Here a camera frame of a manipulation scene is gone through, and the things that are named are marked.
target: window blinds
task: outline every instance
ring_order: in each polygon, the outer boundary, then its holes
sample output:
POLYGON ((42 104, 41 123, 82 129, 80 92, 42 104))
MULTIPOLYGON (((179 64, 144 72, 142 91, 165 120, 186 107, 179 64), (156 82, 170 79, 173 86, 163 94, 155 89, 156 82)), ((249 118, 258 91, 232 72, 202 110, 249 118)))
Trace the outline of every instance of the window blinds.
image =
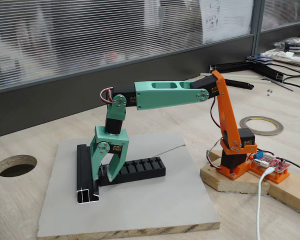
POLYGON ((0 0, 0 88, 246 35, 252 10, 253 0, 0 0))
POLYGON ((300 22, 300 0, 265 0, 262 31, 300 22))

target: circuit board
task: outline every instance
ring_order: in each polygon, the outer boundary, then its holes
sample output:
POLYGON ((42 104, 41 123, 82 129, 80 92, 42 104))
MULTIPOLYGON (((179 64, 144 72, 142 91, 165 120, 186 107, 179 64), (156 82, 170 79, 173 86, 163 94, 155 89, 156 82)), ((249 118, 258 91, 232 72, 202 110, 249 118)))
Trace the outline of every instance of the circuit board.
POLYGON ((269 163, 269 167, 275 167, 274 171, 279 174, 283 173, 290 166, 290 164, 285 161, 281 162, 279 159, 276 159, 276 158, 272 159, 272 158, 268 158, 268 157, 264 156, 264 157, 261 157, 260 159, 253 160, 253 162, 256 165, 259 165, 261 167, 263 167, 263 166, 259 163, 258 160, 269 163))

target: roll of tape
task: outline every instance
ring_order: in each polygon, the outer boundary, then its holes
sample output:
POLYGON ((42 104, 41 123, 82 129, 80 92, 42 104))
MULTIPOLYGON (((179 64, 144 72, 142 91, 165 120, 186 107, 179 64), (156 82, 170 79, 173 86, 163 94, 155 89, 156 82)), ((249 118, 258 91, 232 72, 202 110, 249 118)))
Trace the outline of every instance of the roll of tape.
POLYGON ((274 120, 274 119, 272 119, 270 117, 265 117, 265 116, 247 116, 247 117, 241 119, 240 126, 242 128, 248 128, 254 134, 262 135, 262 136, 278 135, 278 134, 282 133, 282 131, 284 130, 284 126, 280 122, 278 122, 277 120, 274 120), (250 121, 250 120, 264 120, 264 121, 268 121, 268 122, 274 124, 276 126, 276 129, 272 130, 272 131, 260 131, 260 130, 254 129, 254 128, 249 127, 247 125, 247 122, 250 121))

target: orange arm link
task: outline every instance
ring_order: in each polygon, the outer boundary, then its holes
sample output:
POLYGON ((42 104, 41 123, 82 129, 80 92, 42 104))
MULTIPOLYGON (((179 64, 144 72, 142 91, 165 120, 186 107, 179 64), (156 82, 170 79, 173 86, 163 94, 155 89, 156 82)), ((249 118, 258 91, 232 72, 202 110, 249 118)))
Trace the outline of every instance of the orange arm link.
POLYGON ((216 86, 219 91, 217 99, 221 133, 224 135, 224 132, 226 131, 229 144, 229 147, 227 147, 225 141, 221 139, 220 144, 223 150, 227 155, 256 153, 256 144, 242 147, 243 144, 240 139, 225 78, 216 70, 213 71, 212 74, 217 78, 216 86))

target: wooden desk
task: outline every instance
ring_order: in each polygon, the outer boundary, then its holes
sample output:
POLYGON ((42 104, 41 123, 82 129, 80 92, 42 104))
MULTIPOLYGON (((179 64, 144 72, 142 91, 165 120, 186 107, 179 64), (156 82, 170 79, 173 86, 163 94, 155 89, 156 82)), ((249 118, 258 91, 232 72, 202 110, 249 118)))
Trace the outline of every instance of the wooden desk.
MULTIPOLYGON (((300 79, 293 81, 300 84, 300 79)), ((300 89, 292 87, 292 92, 273 83, 254 85, 253 90, 228 88, 238 125, 242 118, 253 115, 280 121, 284 126, 281 134, 257 135, 256 142, 261 149, 270 150, 300 164, 300 89), (273 91, 270 96, 267 96, 268 89, 273 91)), ((207 164, 206 150, 221 136, 220 130, 210 118, 212 101, 210 99, 204 103, 147 111, 137 111, 130 107, 123 127, 130 135, 181 132, 199 174, 199 169, 207 164)), ((213 114, 218 119, 216 106, 213 114)), ((94 126, 104 125, 105 117, 106 107, 102 106, 0 137, 0 161, 24 154, 34 156, 38 161, 37 166, 25 175, 0 177, 0 240, 36 239, 58 143, 64 139, 92 138, 94 126)), ((300 175, 300 169, 294 166, 290 171, 300 175)), ((131 239, 256 239, 257 197, 217 192, 208 185, 205 187, 221 218, 220 230, 131 239)), ((263 196, 260 230, 262 239, 300 240, 300 213, 274 198, 263 196)))

